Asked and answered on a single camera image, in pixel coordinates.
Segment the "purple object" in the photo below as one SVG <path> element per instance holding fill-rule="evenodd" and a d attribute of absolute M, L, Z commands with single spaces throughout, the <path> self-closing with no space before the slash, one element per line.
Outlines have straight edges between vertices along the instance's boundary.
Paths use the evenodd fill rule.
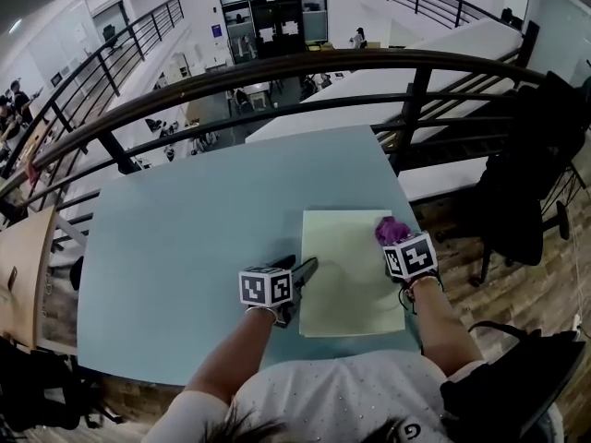
<path fill-rule="evenodd" d="M 376 227 L 376 239 L 382 246 L 394 245 L 410 236 L 406 223 L 396 221 L 394 217 L 384 217 Z"/>

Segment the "metal railing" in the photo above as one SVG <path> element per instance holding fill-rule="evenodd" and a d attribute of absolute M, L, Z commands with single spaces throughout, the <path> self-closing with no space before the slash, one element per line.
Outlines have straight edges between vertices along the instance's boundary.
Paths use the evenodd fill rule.
<path fill-rule="evenodd" d="M 39 152 L 32 160 L 32 169 L 40 171 L 46 169 L 54 162 L 59 162 L 65 156 L 80 150 L 94 139 L 100 139 L 105 135 L 111 135 L 116 129 L 129 123 L 142 119 L 151 114 L 156 114 L 177 106 L 181 103 L 201 99 L 216 93 L 224 93 L 250 84 L 290 78 L 303 74 L 319 72 L 332 72 L 356 69 L 379 68 L 414 68 L 415 78 L 408 90 L 402 93 L 383 93 L 375 95 L 362 95 L 355 97 L 343 97 L 337 99 L 321 100 L 307 103 L 295 103 L 291 105 L 270 107 L 265 111 L 241 114 L 215 122 L 203 124 L 179 130 L 166 137 L 157 138 L 128 150 L 110 151 L 110 156 L 92 165 L 84 166 L 80 171 L 70 173 L 59 181 L 53 182 L 44 189 L 35 192 L 29 198 L 21 202 L 18 207 L 31 206 L 38 200 L 43 200 L 49 194 L 62 192 L 69 184 L 89 174 L 100 171 L 112 165 L 118 165 L 120 171 L 126 172 L 133 157 L 140 154 L 160 149 L 178 141 L 196 138 L 211 132 L 217 132 L 246 123 L 269 120 L 278 116 L 301 114 L 317 110 L 325 110 L 344 106 L 369 105 L 373 103 L 404 102 L 403 117 L 385 124 L 373 126 L 376 133 L 397 131 L 402 133 L 402 141 L 396 147 L 387 147 L 389 154 L 395 154 L 392 166 L 398 170 L 397 165 L 404 159 L 408 145 L 413 134 L 418 129 L 428 126 L 453 126 L 464 122 L 463 118 L 427 119 L 420 120 L 421 110 L 429 103 L 437 101 L 497 101 L 506 102 L 514 100 L 510 95 L 498 95 L 489 93 L 476 93 L 471 91 L 432 91 L 429 92 L 428 82 L 433 70 L 451 70 L 459 72 L 475 73 L 495 78 L 508 78 L 515 83 L 529 82 L 540 83 L 545 76 L 524 69 L 519 66 L 511 66 L 499 61 L 491 61 L 479 57 L 460 54 L 438 53 L 418 50 L 385 50 L 367 49 L 336 50 L 326 52 L 295 54 L 272 59 L 255 61 L 241 66 L 234 66 L 215 73 L 206 73 L 197 77 L 187 78 L 175 84 L 163 87 L 148 93 L 137 99 L 124 103 L 105 113 L 96 120 L 81 126 L 71 133 L 67 133 L 61 139 Z M 478 117 L 471 123 L 490 123 L 499 119 L 505 121 L 506 117 Z M 6 196 L 15 188 L 27 181 L 24 168 L 18 169 L 1 187 L 0 198 Z M 100 192 L 94 190 L 85 193 L 78 198 L 71 198 L 63 202 L 61 196 L 56 201 L 57 208 L 62 210 L 78 205 L 98 197 Z"/>
<path fill-rule="evenodd" d="M 393 2 L 410 8 L 415 13 L 437 21 L 450 30 L 466 23 L 491 18 L 503 25 L 508 25 L 500 18 L 474 6 L 465 0 L 392 0 Z"/>
<path fill-rule="evenodd" d="M 3 168 L 2 177 L 10 175 L 19 158 L 25 163 L 49 150 L 64 133 L 72 133 L 99 118 L 111 99 L 120 95 L 119 89 L 136 66 L 145 61 L 146 55 L 183 17 L 180 0 L 168 0 L 116 33 L 76 67 L 57 85 L 49 101 L 29 124 Z M 54 116 L 49 124 L 40 126 L 43 118 L 50 117 L 50 112 Z M 101 138 L 101 142 L 108 151 L 120 149 L 110 134 Z M 82 152 L 87 153 L 85 146 L 73 153 L 68 166 L 63 165 L 64 158 L 57 160 L 52 167 L 50 184 L 60 175 L 70 175 Z"/>

